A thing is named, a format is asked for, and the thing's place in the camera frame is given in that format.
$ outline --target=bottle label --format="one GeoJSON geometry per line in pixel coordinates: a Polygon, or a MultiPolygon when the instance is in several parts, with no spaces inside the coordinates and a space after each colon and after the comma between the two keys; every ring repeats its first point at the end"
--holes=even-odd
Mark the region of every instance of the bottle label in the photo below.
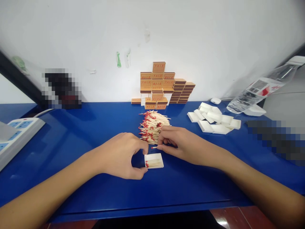
{"type": "Polygon", "coordinates": [[[282,86],[284,86],[284,84],[281,84],[276,80],[259,78],[257,81],[250,84],[250,86],[246,89],[255,95],[267,97],[282,86]]]}

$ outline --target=left hand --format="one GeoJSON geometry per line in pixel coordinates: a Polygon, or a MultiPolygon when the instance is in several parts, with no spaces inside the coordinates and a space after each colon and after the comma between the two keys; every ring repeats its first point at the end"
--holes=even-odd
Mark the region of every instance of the left hand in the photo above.
{"type": "Polygon", "coordinates": [[[108,173],[124,179],[140,180],[148,169],[131,165],[132,156],[140,149],[147,154],[148,143],[132,133],[120,133],[87,154],[96,174],[108,173]]]}

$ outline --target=forearm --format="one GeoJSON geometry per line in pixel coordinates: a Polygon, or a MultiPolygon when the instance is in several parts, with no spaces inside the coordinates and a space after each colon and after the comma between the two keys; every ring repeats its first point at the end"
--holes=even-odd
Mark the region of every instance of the forearm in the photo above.
{"type": "Polygon", "coordinates": [[[82,184],[95,175],[85,154],[0,208],[0,228],[38,228],[82,184]]]}
{"type": "Polygon", "coordinates": [[[279,228],[301,228],[305,219],[305,197],[230,157],[220,167],[279,228]]]}

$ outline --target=red floor tile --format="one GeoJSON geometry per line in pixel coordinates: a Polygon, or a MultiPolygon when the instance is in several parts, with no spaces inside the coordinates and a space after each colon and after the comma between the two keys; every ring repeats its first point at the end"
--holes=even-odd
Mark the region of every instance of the red floor tile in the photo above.
{"type": "Polygon", "coordinates": [[[276,229],[275,225],[256,206],[240,207],[252,229],[276,229]]]}
{"type": "Polygon", "coordinates": [[[238,207],[212,209],[216,221],[226,229],[251,229],[238,207]]]}
{"type": "Polygon", "coordinates": [[[91,229],[97,220],[84,220],[66,223],[52,223],[49,229],[91,229]]]}

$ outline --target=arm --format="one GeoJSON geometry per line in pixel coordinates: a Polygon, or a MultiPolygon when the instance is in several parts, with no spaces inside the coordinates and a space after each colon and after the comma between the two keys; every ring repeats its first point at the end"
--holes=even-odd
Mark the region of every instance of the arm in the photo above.
{"type": "Polygon", "coordinates": [[[131,157],[148,143],[130,133],[119,134],[0,208],[0,228],[39,228],[82,184],[99,173],[142,179],[146,168],[133,168],[131,157]]]}
{"type": "Polygon", "coordinates": [[[305,226],[305,197],[265,176],[229,151],[184,128],[164,126],[158,149],[197,165],[224,171],[279,228],[305,226]],[[162,145],[172,143],[178,148],[162,145]]]}

